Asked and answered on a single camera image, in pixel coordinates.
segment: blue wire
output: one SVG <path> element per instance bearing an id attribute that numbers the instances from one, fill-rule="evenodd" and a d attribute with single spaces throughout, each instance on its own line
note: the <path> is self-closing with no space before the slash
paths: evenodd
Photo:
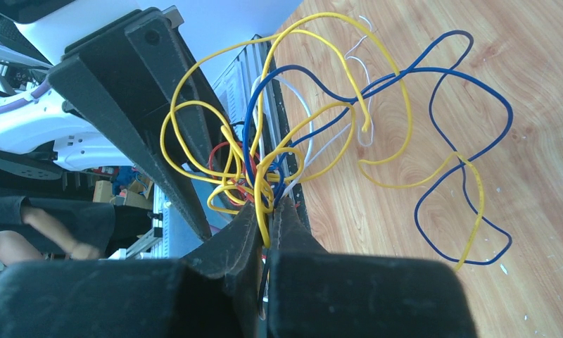
<path id="1" fill-rule="evenodd" d="M 424 59 L 426 57 L 426 55 L 439 43 L 441 42 L 443 39 L 445 39 L 446 37 L 452 36 L 452 35 L 463 35 L 465 37 L 468 38 L 469 40 L 469 45 L 466 49 L 466 51 L 460 56 L 460 58 L 458 59 L 458 61 L 452 65 L 451 68 L 449 69 L 445 69 L 445 68 L 437 68 L 437 67 L 421 67 L 421 68 L 415 68 L 416 65 L 418 65 L 422 59 Z M 433 111 L 432 111 L 432 105 L 434 102 L 434 98 L 436 96 L 436 92 L 439 88 L 439 86 L 441 85 L 441 83 L 443 82 L 443 80 L 445 79 L 445 77 L 447 75 L 454 75 L 456 77 L 460 77 L 462 79 L 465 79 L 467 81 L 473 82 L 474 84 L 476 84 L 477 86 L 479 86 L 482 89 L 485 89 L 489 94 L 493 95 L 495 98 L 497 98 L 506 108 L 507 110 L 507 124 L 506 127 L 504 128 L 503 132 L 499 135 L 499 137 L 497 137 L 493 142 L 491 142 L 487 147 L 485 147 L 484 149 L 482 149 L 480 152 L 478 152 L 477 154 L 473 155 L 471 158 L 469 158 L 468 161 L 473 161 L 474 159 L 484 155 L 487 151 L 491 150 L 498 142 L 500 142 L 503 137 L 505 137 L 505 135 L 509 132 L 511 126 L 512 126 L 512 122 L 513 122 L 513 110 L 511 105 L 509 104 L 509 102 L 503 97 L 501 96 L 499 93 L 497 93 L 494 89 L 490 88 L 489 86 L 487 86 L 486 84 L 482 83 L 481 81 L 477 80 L 476 78 L 461 73 L 461 72 L 457 72 L 456 70 L 454 70 L 454 68 L 456 68 L 461 62 L 462 60 L 466 57 L 466 55 L 470 52 L 470 49 L 472 48 L 472 44 L 474 43 L 474 39 L 472 37 L 471 34 L 469 34 L 468 32 L 465 32 L 463 30 L 454 30 L 451 32 L 447 32 L 443 35 L 441 35 L 438 39 L 436 39 L 435 41 L 433 41 L 426 49 L 425 51 L 405 70 L 401 71 L 400 74 L 398 76 L 396 76 L 395 74 L 390 74 L 390 75 L 386 75 L 374 82 L 372 82 L 371 84 L 369 84 L 367 87 L 365 87 L 362 91 L 362 95 L 365 99 L 371 97 L 372 95 L 375 95 L 377 93 L 379 93 L 380 91 L 384 90 L 385 88 L 393 85 L 394 83 L 396 83 L 397 81 L 399 81 L 400 79 L 402 79 L 404 76 L 406 76 L 407 74 L 410 73 L 424 73 L 424 72 L 434 72 L 434 73 L 443 73 L 443 75 L 441 76 L 440 80 L 437 82 L 437 85 L 435 86 L 434 90 L 433 90 L 433 94 L 431 95 L 431 100 L 429 102 L 429 115 L 431 117 L 431 121 L 434 125 L 434 127 L 437 129 L 437 131 L 439 132 L 439 134 L 442 136 L 442 138 L 448 143 L 448 145 L 450 146 L 450 148 L 453 151 L 457 151 L 457 149 L 455 148 L 455 146 L 453 146 L 453 144 L 451 143 L 451 141 L 447 138 L 447 136 L 441 131 L 441 129 L 439 128 L 439 126 L 436 124 L 436 121 L 434 120 L 434 116 L 433 116 Z M 271 72 L 257 87 L 255 93 L 253 94 L 253 96 L 251 97 L 251 100 L 249 102 L 248 105 L 248 109 L 247 109 L 247 114 L 246 114 L 246 119 L 245 121 L 249 121 L 251 118 L 251 112 L 254 109 L 254 106 L 256 105 L 256 99 L 258 98 L 259 93 L 262 91 L 262 89 L 267 85 L 267 83 L 269 81 L 271 81 L 273 79 L 273 77 L 275 77 L 276 75 L 283 73 L 287 70 L 299 70 L 303 73 L 305 73 L 306 75 L 308 75 L 309 77 L 311 77 L 313 79 L 313 81 L 315 81 L 315 84 L 317 84 L 319 87 L 321 87 L 321 89 L 328 94 L 329 96 L 333 97 L 334 99 L 338 100 L 338 101 L 342 101 L 342 102 L 348 102 L 350 104 L 354 104 L 356 102 L 358 102 L 358 100 L 356 98 L 352 98 L 352 99 L 347 99 L 344 98 L 342 96 L 336 95 L 335 93 L 331 92 L 329 89 L 327 89 L 319 79 L 317 79 L 315 77 L 314 74 L 312 74 L 309 70 L 307 70 L 304 67 L 301 67 L 299 65 L 286 65 L 280 68 L 277 68 L 276 70 L 274 70 L 273 72 Z M 371 90 L 372 88 L 374 88 L 377 85 L 381 86 L 375 88 L 374 90 L 372 90 L 371 92 L 369 92 L 369 90 Z M 305 140 L 314 137 L 316 134 L 321 133 L 322 131 L 326 130 L 327 128 L 331 127 L 333 124 L 337 123 L 340 119 L 342 119 L 342 117 L 347 114 L 348 109 L 345 109 L 342 113 L 340 113 L 337 117 L 335 117 L 332 121 L 330 121 L 329 123 L 327 123 L 326 125 L 324 125 L 323 127 L 319 128 L 318 130 L 315 130 L 314 132 L 307 134 L 304 137 L 301 137 L 300 139 L 296 140 L 295 142 L 291 143 L 290 146 L 295 146 L 297 144 L 300 144 L 301 142 L 304 142 Z M 248 139 L 248 128 L 247 128 L 247 124 L 245 123 L 245 128 L 244 128 L 244 139 L 247 140 Z M 244 156 L 247 156 L 248 158 L 248 142 L 244 142 L 244 148 L 243 148 L 243 152 L 244 152 Z M 276 166 L 279 167 L 279 164 L 285 159 L 286 154 L 282 154 L 280 156 L 279 162 L 276 163 Z M 426 242 L 431 246 L 431 248 L 440 256 L 442 256 L 443 258 L 452 261 L 452 262 L 458 262 L 458 260 L 456 258 L 451 258 L 449 256 L 446 256 L 443 252 L 441 252 L 434 244 L 433 242 L 427 237 L 426 233 L 423 231 L 423 229 L 420 227 L 419 224 L 419 220 L 418 220 L 418 211 L 420 208 L 420 205 L 422 204 L 422 202 L 425 200 L 426 197 L 428 197 L 428 195 L 430 195 L 430 193 L 432 193 L 433 190 L 435 190 L 435 188 L 437 188 L 437 186 L 444 181 L 445 178 L 447 178 L 449 175 L 451 175 L 452 173 L 454 173 L 456 170 L 461 169 L 462 170 L 462 176 L 463 176 L 463 181 L 462 181 L 462 190 L 464 192 L 464 196 L 466 198 L 466 201 L 468 203 L 468 205 L 470 206 L 470 208 L 478 214 L 478 211 L 475 209 L 474 205 L 472 204 L 472 202 L 469 199 L 467 190 L 466 190 L 466 172 L 464 169 L 465 164 L 460 161 L 459 165 L 456 165 L 454 168 L 450 169 L 446 174 L 444 174 L 443 176 L 441 176 L 437 182 L 425 193 L 423 194 L 423 196 L 421 197 L 421 199 L 418 201 L 416 207 L 415 207 L 415 223 L 417 226 L 417 229 L 419 230 L 419 232 L 421 233 L 421 235 L 423 236 L 423 238 L 426 240 Z M 252 173 L 251 168 L 247 168 L 247 173 L 248 173 L 248 177 L 249 179 L 254 181 L 254 174 Z M 507 238 L 508 238 L 508 243 L 505 246 L 505 248 L 500 251 L 500 253 L 498 253 L 495 258 L 486 261 L 486 262 L 478 262 L 478 261 L 468 261 L 466 260 L 465 263 L 467 264 L 475 264 L 475 265 L 489 265 L 491 263 L 494 263 L 495 261 L 497 261 L 512 245 L 512 237 L 510 234 L 508 234 L 506 231 L 500 229 L 499 227 L 497 227 L 496 225 L 494 225 L 491 221 L 489 221 L 488 219 L 486 219 L 485 217 L 483 217 L 483 220 L 485 220 L 485 222 L 487 222 L 491 227 L 493 227 L 494 229 L 496 229 L 497 231 L 503 233 Z"/>

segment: purple cable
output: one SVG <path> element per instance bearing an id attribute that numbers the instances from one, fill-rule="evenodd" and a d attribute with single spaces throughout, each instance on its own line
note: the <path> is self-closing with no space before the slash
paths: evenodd
<path id="1" fill-rule="evenodd" d="M 37 88 L 35 88 L 35 90 L 31 93 L 31 96 L 33 97 L 33 99 L 37 100 L 43 94 L 47 93 L 50 89 L 51 86 L 49 85 L 47 79 L 45 79 L 43 82 L 41 82 L 41 84 Z M 27 101 L 25 99 L 18 99 L 16 101 L 10 102 L 9 104 L 4 104 L 3 106 L 0 106 L 0 114 L 9 113 L 16 109 L 22 108 L 28 105 L 29 103 L 31 103 L 31 101 Z"/>

